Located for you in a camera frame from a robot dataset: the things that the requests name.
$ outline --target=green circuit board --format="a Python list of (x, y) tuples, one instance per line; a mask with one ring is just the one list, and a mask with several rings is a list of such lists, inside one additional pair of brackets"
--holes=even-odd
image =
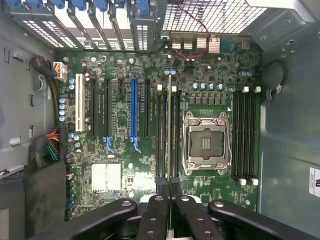
[[(66, 99), (65, 121), (61, 124), (68, 127), (69, 133), (79, 137), (78, 140), (70, 138), (68, 143), (68, 153), (73, 154), (67, 159), (68, 168), (72, 173), (72, 216), (79, 216), (118, 198), (132, 198), (139, 202), (143, 195), (156, 193), (158, 145), (161, 145), (159, 151), (163, 153), (161, 157), (165, 161), (165, 167), (170, 169), (170, 163), (166, 162), (166, 152), (170, 146), (166, 141), (168, 121), (165, 121), (170, 117), (170, 101), (168, 95), (164, 94), (164, 91), (168, 94), (170, 89), (169, 75), (165, 70), (170, 71), (170, 86), (176, 86), (180, 92), (180, 123), (187, 112), (192, 112), (200, 118), (217, 117), (225, 113), (230, 123), (232, 143), (232, 88), (259, 86), (257, 66), (261, 61), (261, 50), (253, 47), (250, 51), (206, 54), (195, 61), (177, 61), (173, 56), (169, 58), (170, 54), (76, 51), (60, 53), (60, 61), (64, 57), (69, 59), (68, 79), (75, 79), (76, 74), (83, 74), (84, 68), (90, 71), (90, 79), (84, 83), (84, 131), (75, 132), (75, 89), (70, 89), (69, 82), (60, 85), (60, 97)], [(250, 71), (252, 75), (243, 76), (242, 71)], [(137, 145), (141, 153), (135, 149), (131, 141), (132, 78), (137, 79)], [(223, 84), (222, 89), (218, 89), (219, 84)], [(259, 99), (256, 98), (255, 102), (255, 121), (258, 123)], [(159, 113), (161, 123), (157, 121)], [(114, 153), (108, 149), (104, 141), (107, 134), (106, 124), (109, 124), (108, 137), (112, 137), (111, 146)], [(182, 136), (182, 125), (178, 128)], [(161, 136), (159, 141), (157, 129)], [(254, 172), (258, 175), (259, 129), (255, 131)], [(180, 143), (178, 151), (181, 151), (181, 144), (183, 143)], [(235, 184), (231, 174), (231, 168), (228, 167), (222, 174), (217, 170), (194, 170), (192, 174), (187, 175), (182, 162), (179, 162), (179, 176), (184, 194), (198, 196), (204, 204), (215, 199), (225, 199), (255, 211), (257, 186), (239, 186)]]

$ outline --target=motherboard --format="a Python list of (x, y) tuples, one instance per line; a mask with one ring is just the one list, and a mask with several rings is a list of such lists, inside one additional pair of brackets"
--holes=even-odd
[(68, 129), (73, 217), (118, 198), (156, 194), (179, 177), (203, 204), (257, 208), (261, 51), (180, 58), (61, 52), (60, 121)]

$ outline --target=white pci slot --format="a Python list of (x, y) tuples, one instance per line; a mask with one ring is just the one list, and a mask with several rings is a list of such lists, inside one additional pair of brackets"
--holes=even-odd
[(85, 76), (75, 75), (75, 131), (85, 131)]

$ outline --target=red wire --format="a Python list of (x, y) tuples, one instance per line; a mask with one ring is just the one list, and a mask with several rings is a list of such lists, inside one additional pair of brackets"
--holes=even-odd
[(195, 20), (197, 23), (201, 24), (201, 26), (205, 29), (206, 33), (208, 34), (208, 40), (206, 42), (205, 45), (205, 49), (203, 51), (203, 53), (199, 54), (199, 55), (195, 55), (195, 56), (186, 56), (182, 53), (179, 53), (177, 50), (174, 50), (174, 54), (175, 55), (179, 55), (185, 59), (197, 59), (197, 58), (201, 58), (209, 49), (209, 41), (211, 38), (210, 32), (208, 30), (208, 28), (206, 27), (206, 25), (198, 18), (196, 18), (195, 16), (193, 16), (190, 12), (188, 12), (187, 10), (184, 9), (184, 7), (181, 4), (178, 4), (178, 7), (181, 9), (181, 11), (185, 12), (186, 14), (188, 14), (193, 20)]

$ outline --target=cpu socket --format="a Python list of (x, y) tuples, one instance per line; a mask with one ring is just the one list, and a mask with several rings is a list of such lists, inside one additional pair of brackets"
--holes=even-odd
[(225, 174), (231, 161), (229, 121), (219, 117), (194, 117), (188, 111), (183, 120), (182, 165), (186, 175), (195, 170), (218, 170)]

